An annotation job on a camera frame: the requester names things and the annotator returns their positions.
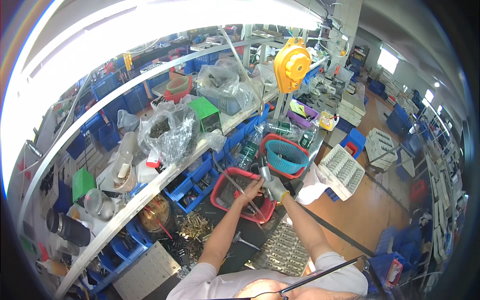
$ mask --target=plastic water bottle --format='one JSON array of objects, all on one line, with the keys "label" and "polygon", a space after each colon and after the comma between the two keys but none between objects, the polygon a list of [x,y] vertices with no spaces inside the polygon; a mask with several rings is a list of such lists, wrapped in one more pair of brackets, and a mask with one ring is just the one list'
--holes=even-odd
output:
[{"label": "plastic water bottle", "polygon": [[239,153],[239,162],[237,167],[243,170],[249,170],[253,158],[258,152],[258,147],[263,139],[263,133],[259,130],[254,130],[245,138],[245,145]]},{"label": "plastic water bottle", "polygon": [[313,123],[313,125],[310,126],[310,128],[303,133],[299,142],[300,146],[302,146],[307,150],[310,148],[310,146],[313,143],[313,140],[317,136],[317,133],[320,129],[319,124],[320,124],[319,120],[315,120],[315,123]]},{"label": "plastic water bottle", "polygon": [[302,135],[302,129],[300,129],[300,127],[272,119],[266,120],[264,130],[270,133],[276,133],[294,142],[298,141]]}]

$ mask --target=factory floor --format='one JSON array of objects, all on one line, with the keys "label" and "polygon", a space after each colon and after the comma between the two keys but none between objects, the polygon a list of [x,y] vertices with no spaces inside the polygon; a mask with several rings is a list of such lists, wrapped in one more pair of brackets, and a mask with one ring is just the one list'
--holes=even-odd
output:
[{"label": "factory floor", "polygon": [[[379,106],[380,109],[385,109],[386,107],[390,110],[388,112],[389,114],[393,110],[393,107],[381,99],[380,96],[372,93],[368,89],[368,84],[366,84],[365,95],[370,100],[365,105],[366,114],[362,118],[357,130],[366,136],[368,132],[375,127],[390,134],[393,139],[399,142],[397,135],[388,129],[385,123],[386,117],[383,116],[383,114],[379,117],[380,110],[377,109],[377,106]],[[315,163],[318,164],[329,151],[330,149],[323,145],[315,159]],[[357,158],[357,161],[362,166],[365,166],[368,162],[366,152],[362,152]],[[393,174],[387,172],[385,174],[380,173],[375,175],[370,168],[367,168],[366,171],[379,182],[382,182],[382,180],[388,177],[393,179],[396,176],[395,172],[393,172]],[[399,186],[398,190],[402,189],[401,184],[408,185],[402,182],[397,183],[397,186]],[[408,192],[409,189],[404,191],[403,196],[395,194],[397,199],[402,198],[402,200],[399,199],[399,201],[401,201],[406,208],[408,208]],[[355,193],[346,201],[337,200],[333,202],[326,193],[323,193],[320,198],[310,205],[306,205],[306,207],[372,252],[375,252],[382,230],[390,226],[396,226],[398,229],[401,229],[409,224],[407,212],[382,188],[366,176],[363,177]],[[351,246],[333,232],[325,228],[323,229],[330,245],[346,260],[363,255],[360,250]],[[361,268],[361,264],[357,263],[356,267]]]}]

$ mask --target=purple tray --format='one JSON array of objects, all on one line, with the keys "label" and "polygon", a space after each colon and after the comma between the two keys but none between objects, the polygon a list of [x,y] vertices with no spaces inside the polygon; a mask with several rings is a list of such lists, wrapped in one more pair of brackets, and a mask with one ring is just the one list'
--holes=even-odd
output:
[{"label": "purple tray", "polygon": [[297,115],[296,113],[294,113],[293,111],[291,111],[290,109],[288,110],[287,112],[287,117],[290,117],[293,121],[295,121],[298,125],[300,125],[301,127],[303,128],[309,128],[313,122],[315,122],[315,120],[318,118],[318,116],[320,115],[320,113],[318,111],[316,111],[315,109],[313,108],[310,108],[306,105],[304,105],[303,103],[301,102],[297,102],[298,104],[300,105],[303,105],[305,107],[305,113],[310,116],[310,117],[313,117],[312,121],[311,122],[308,122],[307,120],[303,119],[302,117],[300,117],[299,115]]}]

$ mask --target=person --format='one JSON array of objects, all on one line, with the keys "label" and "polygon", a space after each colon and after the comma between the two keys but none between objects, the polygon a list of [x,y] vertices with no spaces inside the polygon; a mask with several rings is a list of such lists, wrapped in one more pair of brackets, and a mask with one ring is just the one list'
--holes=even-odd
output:
[{"label": "person", "polygon": [[233,240],[242,208],[260,189],[269,188],[273,198],[283,204],[303,246],[315,264],[317,274],[346,263],[326,240],[320,225],[293,200],[278,177],[272,181],[252,181],[233,202],[229,211],[212,231],[196,266],[178,283],[167,300],[197,299],[255,299],[255,300],[310,300],[363,299],[368,283],[353,265],[339,268],[298,288],[288,288],[305,277],[289,277],[271,270],[244,270],[217,276],[231,241]]}]

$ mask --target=window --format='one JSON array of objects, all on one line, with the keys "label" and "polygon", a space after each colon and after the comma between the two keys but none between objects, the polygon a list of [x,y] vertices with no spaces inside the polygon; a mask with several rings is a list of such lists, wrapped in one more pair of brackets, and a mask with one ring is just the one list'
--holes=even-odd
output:
[{"label": "window", "polygon": [[393,74],[395,72],[396,65],[398,64],[398,58],[385,50],[385,48],[382,48],[382,52],[380,53],[377,63]]},{"label": "window", "polygon": [[433,99],[433,93],[431,90],[427,90],[427,92],[425,93],[425,98],[427,98],[428,102],[432,102],[432,99]]}]

